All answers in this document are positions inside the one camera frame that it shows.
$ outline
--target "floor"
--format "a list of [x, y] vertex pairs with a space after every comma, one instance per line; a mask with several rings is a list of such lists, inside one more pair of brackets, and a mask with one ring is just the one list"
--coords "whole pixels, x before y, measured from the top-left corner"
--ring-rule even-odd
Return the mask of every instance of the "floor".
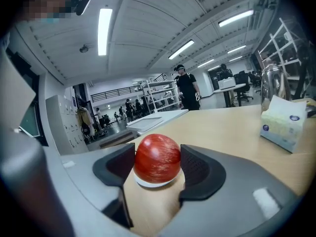
[[[260, 105], [261, 104], [260, 92], [255, 93], [256, 89], [260, 89], [260, 88], [255, 88], [255, 89], [251, 88], [251, 91], [253, 90], [253, 92], [250, 91], [250, 93], [247, 95], [251, 96], [251, 93], [252, 93], [253, 99], [249, 98], [248, 99], [249, 102], [247, 102], [245, 99], [242, 99], [241, 106]], [[217, 93], [217, 94], [211, 95], [210, 97], [203, 98], [203, 99], [201, 99], [200, 104], [201, 104], [202, 110], [217, 109], [217, 108], [225, 108], [226, 107], [223, 93]], [[235, 98], [234, 104], [236, 107], [238, 107], [237, 98]]]

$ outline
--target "white shelving rack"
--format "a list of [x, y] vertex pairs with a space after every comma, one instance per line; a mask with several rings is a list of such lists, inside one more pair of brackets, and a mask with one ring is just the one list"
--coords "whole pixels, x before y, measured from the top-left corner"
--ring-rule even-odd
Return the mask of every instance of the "white shelving rack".
[[[305, 34], [303, 33], [302, 28], [299, 26], [299, 23], [295, 20], [282, 20], [282, 18], [279, 18], [280, 20], [280, 27], [278, 28], [278, 30], [276, 31], [276, 33], [274, 33], [273, 35], [270, 34], [270, 40], [268, 41], [268, 43], [263, 47], [263, 49], [261, 51], [259, 51], [259, 55], [260, 58], [263, 62], [264, 67], [267, 66], [267, 64], [265, 64], [268, 59], [271, 60], [277, 60], [277, 58], [279, 58], [279, 62], [277, 62], [278, 66], [282, 67], [284, 70], [284, 73], [287, 75], [287, 80], [289, 81], [289, 83], [291, 84], [296, 84], [299, 80], [299, 76], [298, 75], [290, 75], [287, 70], [286, 67], [287, 65], [293, 64], [293, 63], [298, 63], [299, 65], [301, 65], [301, 61], [297, 58], [297, 50], [299, 45], [304, 42], [307, 41]], [[294, 27], [295, 29], [299, 29], [300, 34], [295, 33], [294, 32]], [[283, 40], [283, 43], [285, 43], [282, 47], [279, 47], [277, 40]], [[272, 54], [270, 54], [267, 58], [262, 58], [262, 54], [266, 51], [271, 51], [271, 50], [275, 50]], [[287, 52], [292, 52], [293, 55], [291, 55], [290, 58], [284, 58], [284, 55]], [[307, 76], [306, 76], [306, 81], [304, 83], [304, 89], [306, 90], [311, 83], [311, 79], [308, 76], [308, 71], [307, 71]]]
[[[142, 85], [142, 89], [144, 92], [144, 96], [147, 98], [149, 97], [150, 100], [148, 102], [148, 105], [153, 104], [154, 105], [154, 112], [157, 113], [158, 111], [162, 111], [163, 109], [173, 106], [173, 105], [179, 105], [179, 94], [177, 90], [177, 85], [175, 81], [173, 80], [165, 80], [165, 81], [158, 81], [158, 82], [150, 82], [146, 80], [146, 83]], [[165, 93], [167, 91], [171, 91], [171, 95], [168, 95], [166, 97], [162, 97], [159, 99], [154, 100], [155, 95], [157, 97], [161, 97], [161, 93]], [[165, 104], [163, 106], [158, 106], [157, 102], [160, 102], [161, 100], [164, 100], [166, 103], [168, 103], [168, 99], [172, 99], [172, 104]]]

